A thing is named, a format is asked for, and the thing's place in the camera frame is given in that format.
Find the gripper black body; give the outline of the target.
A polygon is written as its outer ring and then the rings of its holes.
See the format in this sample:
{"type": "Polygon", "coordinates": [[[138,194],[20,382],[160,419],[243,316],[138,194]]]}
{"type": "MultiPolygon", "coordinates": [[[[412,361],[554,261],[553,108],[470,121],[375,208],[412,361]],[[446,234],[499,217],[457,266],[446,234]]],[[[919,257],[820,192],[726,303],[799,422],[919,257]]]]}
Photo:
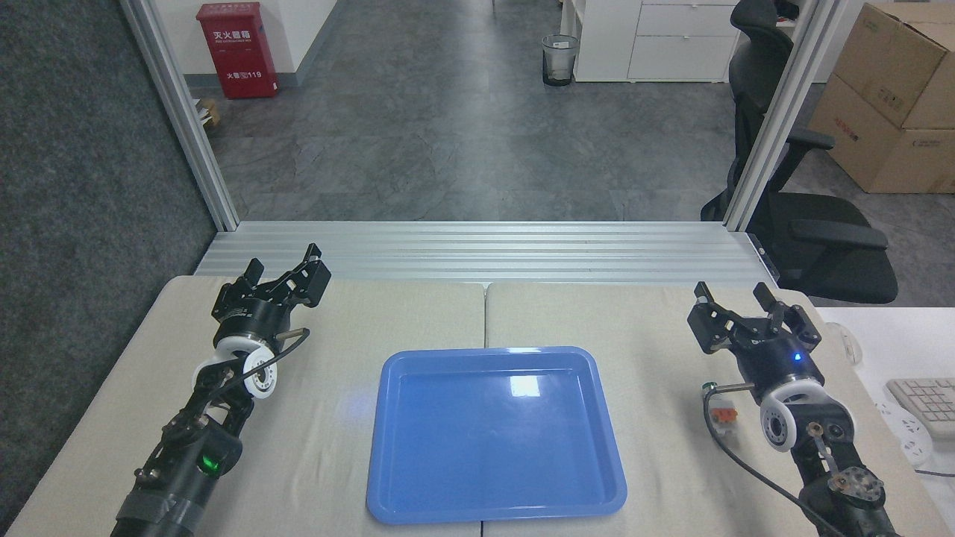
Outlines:
{"type": "Polygon", "coordinates": [[[266,346],[282,346],[277,334],[289,330],[293,306],[251,295],[230,295],[230,292],[231,289],[219,290],[215,303],[215,319],[219,322],[215,346],[229,336],[256,339],[266,346]]]}
{"type": "Polygon", "coordinates": [[[793,380],[815,380],[825,384],[825,377],[812,360],[820,339],[808,343],[795,334],[778,333],[774,339],[738,339],[734,356],[745,382],[754,385],[751,397],[761,402],[765,395],[793,380]]]}

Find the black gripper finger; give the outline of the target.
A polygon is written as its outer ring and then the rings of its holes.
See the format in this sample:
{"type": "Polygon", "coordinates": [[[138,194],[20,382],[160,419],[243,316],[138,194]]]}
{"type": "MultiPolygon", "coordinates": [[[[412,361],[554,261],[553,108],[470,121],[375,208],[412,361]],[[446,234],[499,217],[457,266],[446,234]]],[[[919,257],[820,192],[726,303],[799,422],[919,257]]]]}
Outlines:
{"type": "Polygon", "coordinates": [[[253,297],[263,271],[265,266],[262,262],[259,259],[251,259],[248,268],[239,278],[219,290],[212,314],[225,314],[238,308],[242,300],[253,297]]]}
{"type": "Polygon", "coordinates": [[[688,324],[704,353],[714,354],[730,349],[738,339],[749,339],[751,328],[744,318],[717,304],[705,282],[697,283],[695,297],[688,324]]]}
{"type": "Polygon", "coordinates": [[[766,327],[760,328],[761,336],[773,339],[777,336],[791,334],[803,344],[818,346],[821,343],[821,334],[805,309],[798,304],[787,305],[773,295],[765,283],[758,283],[754,287],[754,298],[760,303],[762,310],[768,314],[766,327]]]}
{"type": "Polygon", "coordinates": [[[299,265],[277,280],[260,285],[260,299],[281,307],[303,304],[315,308],[331,281],[330,269],[322,262],[321,255],[318,245],[311,242],[299,265]]]}

